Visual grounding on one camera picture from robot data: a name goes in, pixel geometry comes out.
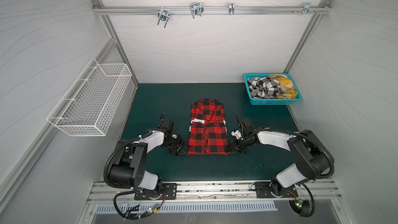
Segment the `red black plaid shirt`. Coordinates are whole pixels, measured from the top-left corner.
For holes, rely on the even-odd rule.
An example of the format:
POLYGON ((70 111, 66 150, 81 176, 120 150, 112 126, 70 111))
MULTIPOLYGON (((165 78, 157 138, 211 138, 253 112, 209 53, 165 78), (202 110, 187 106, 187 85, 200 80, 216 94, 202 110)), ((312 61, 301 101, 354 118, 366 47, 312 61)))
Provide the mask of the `red black plaid shirt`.
POLYGON ((189 155, 227 155, 229 146, 224 105, 217 99, 200 99, 191 104, 189 155))

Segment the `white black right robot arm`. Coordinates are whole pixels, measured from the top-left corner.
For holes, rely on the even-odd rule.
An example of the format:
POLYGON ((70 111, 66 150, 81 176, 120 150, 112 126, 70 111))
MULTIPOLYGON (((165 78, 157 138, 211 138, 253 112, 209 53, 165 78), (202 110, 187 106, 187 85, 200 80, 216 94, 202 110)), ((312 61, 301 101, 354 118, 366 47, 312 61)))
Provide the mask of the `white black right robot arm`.
POLYGON ((335 160, 311 130, 292 132, 269 127, 255 128, 246 118, 237 119, 238 129, 232 132, 232 149, 247 152, 255 145, 270 145, 284 149, 292 155, 293 164, 271 179, 271 188, 282 190, 318 178, 331 177, 335 160))

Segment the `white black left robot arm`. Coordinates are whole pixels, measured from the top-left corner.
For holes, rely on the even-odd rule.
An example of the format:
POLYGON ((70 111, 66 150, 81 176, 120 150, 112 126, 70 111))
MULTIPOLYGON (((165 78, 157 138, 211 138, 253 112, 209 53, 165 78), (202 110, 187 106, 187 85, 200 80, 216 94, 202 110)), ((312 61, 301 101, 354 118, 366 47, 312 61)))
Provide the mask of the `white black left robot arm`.
POLYGON ((157 147, 168 149, 172 156, 186 154, 187 144, 173 133, 173 127, 173 121, 161 117, 157 128, 118 146, 105 164, 105 183, 113 188, 159 191, 162 179, 146 171, 147 154, 157 147))

